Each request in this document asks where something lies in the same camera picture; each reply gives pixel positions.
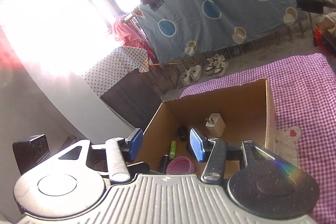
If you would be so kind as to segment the small black roller bottle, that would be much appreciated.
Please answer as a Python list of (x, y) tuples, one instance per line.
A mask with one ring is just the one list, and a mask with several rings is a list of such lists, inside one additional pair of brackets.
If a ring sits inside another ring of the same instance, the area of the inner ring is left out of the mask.
[(186, 126), (184, 126), (184, 125), (180, 126), (177, 129), (177, 133), (178, 133), (179, 139), (181, 141), (187, 141), (187, 139), (188, 139), (188, 131), (187, 131)]

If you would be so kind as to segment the white wall charger plug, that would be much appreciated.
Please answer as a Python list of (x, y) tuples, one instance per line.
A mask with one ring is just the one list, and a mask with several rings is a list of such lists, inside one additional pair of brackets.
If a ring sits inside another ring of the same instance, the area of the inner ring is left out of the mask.
[(206, 127), (209, 130), (211, 136), (220, 138), (226, 129), (226, 124), (219, 113), (212, 113), (206, 119)]

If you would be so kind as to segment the pink plastic lid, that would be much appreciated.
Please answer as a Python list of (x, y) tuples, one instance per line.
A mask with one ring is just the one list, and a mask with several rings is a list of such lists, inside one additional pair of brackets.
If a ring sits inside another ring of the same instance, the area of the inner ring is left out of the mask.
[(195, 172), (193, 162), (185, 156), (176, 157), (166, 169), (166, 174), (192, 174)]

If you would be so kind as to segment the green lip balm tube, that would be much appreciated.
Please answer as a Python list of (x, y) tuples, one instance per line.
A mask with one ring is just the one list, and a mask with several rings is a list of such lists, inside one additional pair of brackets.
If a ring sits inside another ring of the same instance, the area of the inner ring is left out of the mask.
[(169, 159), (174, 160), (176, 157), (176, 150), (177, 150), (177, 142), (175, 140), (171, 141), (170, 144), (170, 153), (169, 153)]

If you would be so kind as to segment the black cylinder tube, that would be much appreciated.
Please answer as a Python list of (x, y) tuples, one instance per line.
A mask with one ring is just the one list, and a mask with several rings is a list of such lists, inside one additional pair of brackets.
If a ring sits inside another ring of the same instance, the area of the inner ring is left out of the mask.
[(159, 161), (159, 170), (158, 170), (159, 173), (165, 174), (169, 163), (170, 163), (169, 155), (163, 155), (163, 157), (161, 157)]

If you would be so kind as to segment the dark grey cabinet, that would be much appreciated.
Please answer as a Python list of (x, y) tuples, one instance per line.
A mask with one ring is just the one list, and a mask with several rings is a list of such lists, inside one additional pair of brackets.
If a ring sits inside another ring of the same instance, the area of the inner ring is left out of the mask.
[(101, 96), (101, 99), (124, 120), (145, 130), (162, 100), (145, 73), (128, 73)]

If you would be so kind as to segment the brown cardboard box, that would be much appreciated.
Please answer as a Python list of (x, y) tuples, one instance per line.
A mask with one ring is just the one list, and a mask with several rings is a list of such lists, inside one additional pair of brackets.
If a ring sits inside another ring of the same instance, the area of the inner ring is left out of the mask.
[(270, 151), (274, 149), (274, 100), (269, 81), (260, 79), (162, 102), (143, 134), (143, 145), (137, 160), (158, 171), (161, 158), (169, 154), (171, 142), (176, 141), (177, 157), (189, 158), (200, 176), (205, 164), (187, 152), (186, 142), (180, 140), (178, 129), (181, 126), (188, 130), (196, 128), (206, 137), (212, 137), (206, 123), (214, 123), (214, 113), (224, 121), (220, 139), (229, 145), (239, 146), (244, 140), (252, 140)]

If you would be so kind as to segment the white sneaker left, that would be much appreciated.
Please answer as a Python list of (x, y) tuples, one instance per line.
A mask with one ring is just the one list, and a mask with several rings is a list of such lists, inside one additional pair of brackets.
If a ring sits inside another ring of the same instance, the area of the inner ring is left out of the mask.
[(186, 70), (184, 73), (181, 75), (181, 81), (183, 83), (183, 86), (188, 86), (191, 83), (192, 77), (192, 70)]

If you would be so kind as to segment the white sneaker right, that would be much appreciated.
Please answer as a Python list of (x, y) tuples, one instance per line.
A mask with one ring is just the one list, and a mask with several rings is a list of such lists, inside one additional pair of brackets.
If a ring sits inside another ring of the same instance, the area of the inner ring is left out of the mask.
[(190, 68), (190, 76), (194, 82), (197, 82), (202, 75), (203, 68), (200, 65), (196, 65)]

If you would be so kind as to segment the brown white sneaker pair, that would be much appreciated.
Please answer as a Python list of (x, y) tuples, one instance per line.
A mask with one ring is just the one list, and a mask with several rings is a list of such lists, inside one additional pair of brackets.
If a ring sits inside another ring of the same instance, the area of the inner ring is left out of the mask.
[(213, 57), (207, 59), (208, 65), (205, 69), (205, 73), (208, 76), (215, 75), (216, 77), (223, 77), (228, 68), (228, 61), (223, 55), (216, 53)]

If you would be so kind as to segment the polka dot cloth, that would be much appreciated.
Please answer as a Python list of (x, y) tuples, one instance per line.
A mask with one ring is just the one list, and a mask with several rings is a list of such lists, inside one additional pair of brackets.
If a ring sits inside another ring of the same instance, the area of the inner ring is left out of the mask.
[(82, 78), (101, 97), (132, 71), (149, 71), (147, 51), (136, 47), (118, 47), (85, 72)]

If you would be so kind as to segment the pink hanging clothes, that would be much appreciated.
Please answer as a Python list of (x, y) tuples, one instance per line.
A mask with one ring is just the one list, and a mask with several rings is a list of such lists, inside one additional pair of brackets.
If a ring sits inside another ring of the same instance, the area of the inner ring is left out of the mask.
[(135, 47), (146, 50), (149, 59), (155, 64), (158, 63), (158, 59), (147, 41), (140, 35), (130, 21), (124, 22), (124, 18), (125, 15), (120, 15), (112, 25), (111, 34), (113, 38), (124, 47)]

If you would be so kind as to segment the black digital clock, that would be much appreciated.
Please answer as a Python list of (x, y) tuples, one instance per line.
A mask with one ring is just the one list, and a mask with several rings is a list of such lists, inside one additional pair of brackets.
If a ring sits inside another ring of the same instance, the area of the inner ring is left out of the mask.
[(40, 164), (50, 155), (45, 134), (29, 136), (12, 145), (13, 153), (21, 175)]

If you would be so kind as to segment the purple checkered tablecloth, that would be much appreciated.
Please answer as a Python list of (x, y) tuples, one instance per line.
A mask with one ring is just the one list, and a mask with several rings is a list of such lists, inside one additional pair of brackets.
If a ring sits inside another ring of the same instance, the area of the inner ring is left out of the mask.
[(269, 81), (276, 106), (277, 129), (301, 129), (299, 166), (318, 182), (320, 198), (313, 211), (317, 223), (335, 223), (335, 74), (320, 53), (292, 56), (186, 88), (190, 96), (259, 79)]

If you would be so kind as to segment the blue patterned hanging sheet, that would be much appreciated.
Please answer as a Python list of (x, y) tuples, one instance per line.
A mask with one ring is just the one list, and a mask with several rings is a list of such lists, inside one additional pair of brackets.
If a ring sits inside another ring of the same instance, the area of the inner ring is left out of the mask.
[(305, 20), (296, 0), (164, 0), (137, 20), (158, 61), (236, 47)]

